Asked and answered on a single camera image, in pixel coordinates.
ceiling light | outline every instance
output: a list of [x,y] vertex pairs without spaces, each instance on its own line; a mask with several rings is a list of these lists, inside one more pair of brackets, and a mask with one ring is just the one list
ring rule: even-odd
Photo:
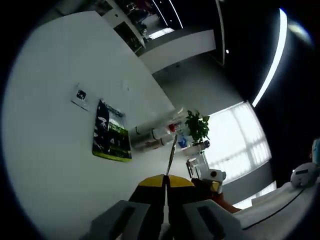
[[175,15],[176,15],[176,17],[177,17],[178,20],[179,20],[179,23],[180,23],[180,25],[181,25],[181,28],[183,29],[184,27],[182,26],[182,23],[181,23],[181,21],[180,21],[180,18],[179,18],[179,16],[178,16],[178,13],[177,13],[174,5],[172,4],[171,0],[169,0],[169,2],[171,3],[171,6],[172,6],[172,8],[173,8],[173,10],[174,10],[174,12],[175,12]]
[[163,18],[163,20],[164,20],[164,22],[165,22],[165,25],[167,25],[167,26],[168,26],[168,23],[166,22],[165,17],[162,15],[162,13],[161,13],[160,9],[158,8],[158,6],[157,6],[157,4],[156,4],[155,0],[152,0],[152,1],[153,1],[154,5],[156,6],[156,8],[158,9],[158,11],[159,11],[159,13],[160,13],[161,17]]
[[282,53],[284,51],[286,37],[287,37],[287,15],[285,14],[284,11],[282,11],[282,9],[279,9],[279,11],[280,11],[280,32],[279,32],[278,45],[276,47],[274,59],[271,64],[268,75],[266,76],[264,83],[263,83],[258,95],[255,97],[255,99],[252,103],[253,107],[256,107],[256,105],[260,101],[261,97],[265,93],[267,87],[269,86],[273,76],[275,75],[275,72],[276,72],[277,67],[279,65]]

green leaves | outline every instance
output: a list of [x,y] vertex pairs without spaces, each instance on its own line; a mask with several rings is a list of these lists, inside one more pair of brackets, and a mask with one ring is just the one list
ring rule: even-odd
[[193,138],[195,143],[201,141],[204,137],[208,138],[208,121],[210,116],[201,116],[201,118],[202,119],[200,119],[200,113],[198,111],[195,111],[195,114],[193,114],[188,110],[188,116],[186,117],[187,120],[185,121],[185,124],[190,129],[190,136]]

